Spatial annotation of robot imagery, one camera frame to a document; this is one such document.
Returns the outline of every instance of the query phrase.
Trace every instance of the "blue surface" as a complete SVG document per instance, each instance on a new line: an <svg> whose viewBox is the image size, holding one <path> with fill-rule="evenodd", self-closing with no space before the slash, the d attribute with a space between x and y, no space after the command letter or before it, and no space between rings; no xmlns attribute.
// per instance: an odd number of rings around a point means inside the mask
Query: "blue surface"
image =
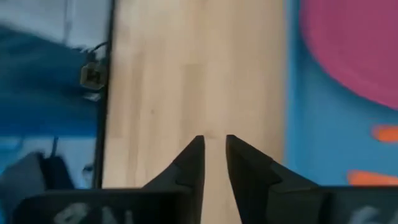
<svg viewBox="0 0 398 224"><path fill-rule="evenodd" d="M0 26L0 136L95 136L76 50Z"/></svg>
<svg viewBox="0 0 398 224"><path fill-rule="evenodd" d="M398 175L398 144L372 128L398 125L398 111L355 95L330 78L306 49L299 1L288 0L289 52L285 164L322 185L347 184L349 170Z"/></svg>

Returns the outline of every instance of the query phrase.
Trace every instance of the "light wood surface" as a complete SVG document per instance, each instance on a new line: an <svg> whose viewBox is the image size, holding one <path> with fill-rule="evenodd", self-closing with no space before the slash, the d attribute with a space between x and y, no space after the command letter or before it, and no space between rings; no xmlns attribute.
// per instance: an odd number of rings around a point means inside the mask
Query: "light wood surface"
<svg viewBox="0 0 398 224"><path fill-rule="evenodd" d="M103 186L143 186L203 134L202 223L240 223L225 136L281 160L283 1L117 2Z"/></svg>

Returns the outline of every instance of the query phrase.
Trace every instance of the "pink circle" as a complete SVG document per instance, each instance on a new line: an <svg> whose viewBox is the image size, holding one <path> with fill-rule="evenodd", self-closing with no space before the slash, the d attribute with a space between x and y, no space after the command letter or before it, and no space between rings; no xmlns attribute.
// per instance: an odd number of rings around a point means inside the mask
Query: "pink circle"
<svg viewBox="0 0 398 224"><path fill-rule="evenodd" d="M398 110L398 1L303 0L304 40L330 76Z"/></svg>

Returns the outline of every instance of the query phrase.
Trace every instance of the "orange shape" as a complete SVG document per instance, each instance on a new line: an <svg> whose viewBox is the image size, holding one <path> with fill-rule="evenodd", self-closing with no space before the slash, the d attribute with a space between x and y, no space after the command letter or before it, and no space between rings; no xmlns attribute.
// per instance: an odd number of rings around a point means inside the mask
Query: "orange shape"
<svg viewBox="0 0 398 224"><path fill-rule="evenodd" d="M398 142L398 126L378 126L373 129L373 135L382 142Z"/></svg>
<svg viewBox="0 0 398 224"><path fill-rule="evenodd" d="M361 170L352 170L348 174L348 182L354 186L398 185L398 177Z"/></svg>

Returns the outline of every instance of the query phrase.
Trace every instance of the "gray object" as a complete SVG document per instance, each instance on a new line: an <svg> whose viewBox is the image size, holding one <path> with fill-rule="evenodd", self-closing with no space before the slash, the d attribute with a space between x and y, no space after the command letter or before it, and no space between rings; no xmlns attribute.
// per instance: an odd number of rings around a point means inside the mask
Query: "gray object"
<svg viewBox="0 0 398 224"><path fill-rule="evenodd" d="M7 167L0 176L0 202L7 223L11 222L12 213L22 200L44 193L40 160L40 153L30 153Z"/></svg>

